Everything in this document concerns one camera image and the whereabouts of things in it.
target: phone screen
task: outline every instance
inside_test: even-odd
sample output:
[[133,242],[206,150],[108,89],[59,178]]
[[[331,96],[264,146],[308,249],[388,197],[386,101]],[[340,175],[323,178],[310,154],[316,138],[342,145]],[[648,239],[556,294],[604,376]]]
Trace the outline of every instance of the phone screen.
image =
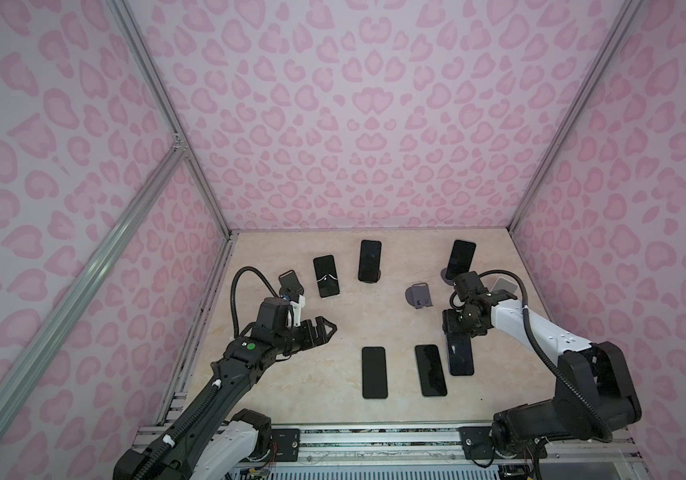
[[477,249],[474,242],[455,240],[450,253],[450,261],[447,262],[447,273],[444,277],[452,280],[460,274],[465,274],[471,269],[473,252]]
[[386,349],[382,346],[361,349],[361,395],[364,398],[388,398]]
[[359,281],[375,283],[380,277],[381,243],[362,240],[359,249]]
[[439,347],[416,345],[415,359],[417,360],[417,374],[421,378],[423,396],[446,396],[447,384],[444,383]]
[[473,375],[473,352],[469,335],[447,334],[447,366],[452,376]]
[[338,295],[341,292],[338,285],[338,271],[335,269],[335,257],[332,255],[317,256],[314,258],[314,270],[316,271],[316,285],[319,287],[319,296]]

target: robotic arm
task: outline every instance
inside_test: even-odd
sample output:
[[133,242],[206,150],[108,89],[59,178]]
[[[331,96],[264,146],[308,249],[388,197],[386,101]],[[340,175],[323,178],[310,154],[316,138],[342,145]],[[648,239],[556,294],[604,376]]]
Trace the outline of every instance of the robotic arm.
[[[505,290],[488,291],[480,280],[487,274],[512,276],[522,290],[522,300]],[[468,272],[456,277],[453,287],[453,308],[442,312],[448,345],[450,335],[465,336],[470,345],[471,338],[498,328],[536,352],[558,379],[554,398],[495,414],[490,438],[499,455],[511,458],[527,448],[537,452],[544,443],[536,446],[534,441],[544,437],[608,442],[613,430],[641,418],[620,349],[610,342],[591,343],[530,313],[527,292],[517,276],[504,270]],[[114,480],[219,480],[242,458],[256,462],[269,458],[271,418],[257,412],[242,410],[211,440],[234,405],[274,362],[324,345],[337,331],[336,325],[321,316],[316,317],[316,324],[299,322],[305,303],[302,291],[280,293],[283,297],[261,303],[251,331],[245,329],[229,343],[223,358],[211,364],[213,377],[181,417],[145,451],[124,453],[114,468]],[[453,303],[455,296],[462,305]],[[277,360],[280,354],[286,358]],[[205,450],[206,459],[199,462]]]
[[[487,274],[512,276],[522,300],[505,290],[488,291],[480,280]],[[515,456],[542,437],[609,442],[613,430],[639,421],[636,390],[624,355],[613,343],[589,342],[530,312],[524,285],[510,272],[468,272],[453,279],[453,288],[453,308],[442,313],[445,333],[470,340],[498,328],[536,352],[558,379],[554,398],[495,414],[490,437],[499,455]],[[453,303],[455,296],[462,306]]]
[[270,455],[271,418],[250,410],[233,416],[223,434],[212,444],[210,440],[265,370],[284,361],[277,360],[278,355],[288,359],[299,351],[324,345],[338,330],[321,316],[316,317],[316,325],[304,320],[299,326],[288,326],[291,309],[290,300],[285,298],[263,300],[252,331],[248,335],[242,332],[226,347],[223,358],[211,364],[213,377],[207,386],[144,452],[130,449],[124,453],[114,468],[114,480],[188,480],[206,448],[217,455],[208,456],[211,462],[197,471],[201,478],[220,479],[244,457],[258,461]]

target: metal corner bracket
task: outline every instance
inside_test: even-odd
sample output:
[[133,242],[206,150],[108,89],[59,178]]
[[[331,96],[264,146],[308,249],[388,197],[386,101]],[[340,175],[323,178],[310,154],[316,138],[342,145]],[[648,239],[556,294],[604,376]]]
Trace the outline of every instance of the metal corner bracket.
[[196,187],[202,194],[210,214],[215,218],[215,223],[217,223],[223,237],[228,238],[231,234],[231,230],[223,216],[223,211],[218,205],[215,192],[205,177],[201,162],[197,159],[193,149],[191,149],[191,142],[185,134],[183,124],[175,112],[169,93],[165,89],[162,78],[158,74],[153,59],[151,58],[151,54],[146,48],[146,43],[143,41],[140,27],[135,19],[135,15],[132,14],[132,9],[127,5],[126,0],[103,1],[106,3],[108,10],[113,14],[116,26],[119,31],[121,31],[125,42],[127,42],[129,51],[135,58],[135,62],[137,63],[143,78],[146,80],[151,95],[156,100],[159,112],[162,114],[170,133],[175,138],[175,143],[180,144],[181,148],[184,149],[186,153],[185,163],[188,165],[189,171],[194,177]]

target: enclosure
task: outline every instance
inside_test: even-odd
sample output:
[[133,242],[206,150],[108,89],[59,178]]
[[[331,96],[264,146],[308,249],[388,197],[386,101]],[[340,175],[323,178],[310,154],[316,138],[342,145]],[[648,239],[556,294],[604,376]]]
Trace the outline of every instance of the enclosure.
[[[275,424],[454,428],[551,398],[496,330],[420,394],[455,239],[623,351],[644,414],[607,462],[686,478],[686,2],[0,0],[0,478],[111,478],[212,375],[245,265],[295,270],[303,317],[339,329],[242,398]],[[433,307],[405,302],[417,282]],[[242,326],[265,296],[240,281]],[[363,346],[386,400],[361,398]]]

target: black cable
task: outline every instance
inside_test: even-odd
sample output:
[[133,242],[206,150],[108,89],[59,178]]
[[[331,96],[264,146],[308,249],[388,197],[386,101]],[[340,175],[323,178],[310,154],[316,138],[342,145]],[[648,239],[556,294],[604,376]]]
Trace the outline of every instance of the black cable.
[[548,440],[543,437],[535,446],[535,452],[533,453],[533,477],[535,480],[543,480],[540,477],[540,451],[545,448],[546,443],[548,443]]
[[231,321],[234,323],[234,338],[239,336],[239,318],[236,316],[236,283],[239,282],[239,277],[242,276],[244,272],[252,272],[260,277],[260,280],[263,281],[265,286],[268,287],[269,292],[271,292],[271,296],[279,296],[276,294],[274,287],[271,286],[271,283],[269,283],[269,281],[265,279],[265,276],[260,273],[260,270],[253,266],[242,266],[234,275],[234,280],[231,283]]
[[[213,376],[216,377],[217,380],[220,379],[220,367],[217,363],[213,364]],[[172,429],[172,427],[170,427],[170,429],[167,430],[169,433],[165,433],[165,435],[169,435],[169,439],[172,440],[172,445],[164,442],[161,446],[159,446],[150,456],[148,456],[148,460],[146,460],[146,463],[143,464],[138,472],[132,476],[132,480],[145,480],[145,478],[148,477],[148,474],[154,469],[154,467],[156,467],[158,461],[164,458],[167,453],[169,453],[169,451],[173,448],[173,445],[178,443],[180,438],[185,435],[189,428],[191,428],[199,420],[199,417],[209,409],[210,404],[213,402],[213,400],[215,400],[215,394],[218,392],[218,390],[219,387],[217,385],[214,383],[210,384],[207,396],[205,397],[204,401],[199,404],[199,407],[194,410],[194,413],[190,417],[186,418],[180,427],[172,431],[170,431]]]
[[252,330],[252,327],[255,326],[255,325],[256,325],[255,322],[250,322],[250,323],[248,323],[247,326],[245,327],[245,329],[242,330],[241,333],[239,333],[239,336],[245,336],[245,335],[247,335],[247,332],[249,332],[250,330]]
[[457,298],[457,292],[453,292],[452,295],[450,295],[450,307],[452,307],[453,310],[463,310],[463,305],[457,306],[455,305],[455,302],[453,302]]
[[479,443],[473,444],[471,446],[471,450],[469,451],[469,454],[471,454],[471,452],[473,452],[474,450],[476,450],[477,448],[482,447],[482,446],[490,447],[490,452],[492,452],[492,456],[490,457],[489,460],[487,460],[487,465],[482,465],[481,463],[477,463],[477,461],[475,459],[473,459],[473,457],[471,458],[471,461],[473,462],[473,464],[475,466],[478,466],[480,468],[490,468],[490,466],[492,465],[492,462],[494,462],[494,460],[495,460],[495,447],[493,447],[490,442],[479,442]]
[[508,275],[514,280],[516,280],[517,284],[519,285],[519,290],[522,291],[522,321],[524,322],[524,333],[527,335],[528,341],[530,342],[530,345],[533,347],[535,354],[538,355],[540,361],[544,363],[544,365],[551,371],[551,373],[553,373],[554,376],[556,376],[557,379],[559,379],[559,381],[562,382],[562,384],[573,393],[575,398],[578,399],[578,402],[584,408],[586,408],[586,411],[588,412],[591,419],[594,420],[594,422],[599,426],[599,429],[602,432],[602,436],[596,437],[595,439],[602,443],[612,442],[613,432],[612,430],[610,430],[610,426],[607,425],[607,422],[604,421],[604,418],[602,418],[602,416],[599,415],[597,409],[594,408],[594,406],[591,405],[583,395],[581,395],[581,393],[578,391],[578,388],[575,385],[573,385],[573,383],[562,373],[561,370],[557,368],[556,365],[554,365],[554,362],[552,362],[551,359],[548,358],[546,352],[544,352],[543,349],[540,348],[538,341],[535,339],[532,326],[530,325],[530,307],[528,306],[528,291],[524,288],[524,282],[522,282],[522,279],[519,278],[517,274],[513,274],[508,270],[488,270],[486,272],[483,272],[482,274],[479,274],[479,278],[492,274]]

